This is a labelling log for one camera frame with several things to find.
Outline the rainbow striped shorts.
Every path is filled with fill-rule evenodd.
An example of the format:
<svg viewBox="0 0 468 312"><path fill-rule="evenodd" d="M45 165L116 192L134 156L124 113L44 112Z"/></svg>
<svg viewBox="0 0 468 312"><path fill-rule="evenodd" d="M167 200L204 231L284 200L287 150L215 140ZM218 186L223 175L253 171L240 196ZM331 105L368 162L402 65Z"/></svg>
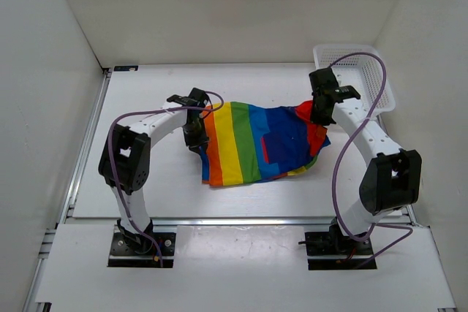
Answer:
<svg viewBox="0 0 468 312"><path fill-rule="evenodd" d="M331 143L327 129L310 120L311 101L272 108L227 102L216 108L202 114L208 143L200 151L201 177L211 187L301 174Z"/></svg>

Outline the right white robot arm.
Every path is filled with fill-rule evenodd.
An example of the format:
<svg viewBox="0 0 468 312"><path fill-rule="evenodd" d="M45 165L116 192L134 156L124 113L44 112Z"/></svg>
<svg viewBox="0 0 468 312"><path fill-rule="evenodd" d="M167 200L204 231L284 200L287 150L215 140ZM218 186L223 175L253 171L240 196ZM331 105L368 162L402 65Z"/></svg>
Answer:
<svg viewBox="0 0 468 312"><path fill-rule="evenodd" d="M355 145L366 163L356 200L341 212L337 194L332 194L336 230L328 244L336 253L349 251L356 242L367 240L373 228L389 213L418 201L422 168L421 155L406 151L384 133L351 86L340 86L330 67L309 75L312 86L311 120L321 126L339 125L349 139L339 153L342 161Z"/></svg>

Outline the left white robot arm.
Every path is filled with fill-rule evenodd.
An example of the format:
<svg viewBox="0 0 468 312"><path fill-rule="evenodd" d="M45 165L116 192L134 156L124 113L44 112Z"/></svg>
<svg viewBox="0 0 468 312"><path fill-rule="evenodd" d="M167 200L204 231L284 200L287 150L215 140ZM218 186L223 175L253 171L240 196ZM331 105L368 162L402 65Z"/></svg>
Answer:
<svg viewBox="0 0 468 312"><path fill-rule="evenodd" d="M98 173L116 197L121 216L117 226L124 242L137 254L153 253L162 258L143 195L151 149L181 129L186 147L199 155L205 153L208 136L203 113L214 111L210 95L193 88L188 96L170 96L158 110L125 113L110 125Z"/></svg>

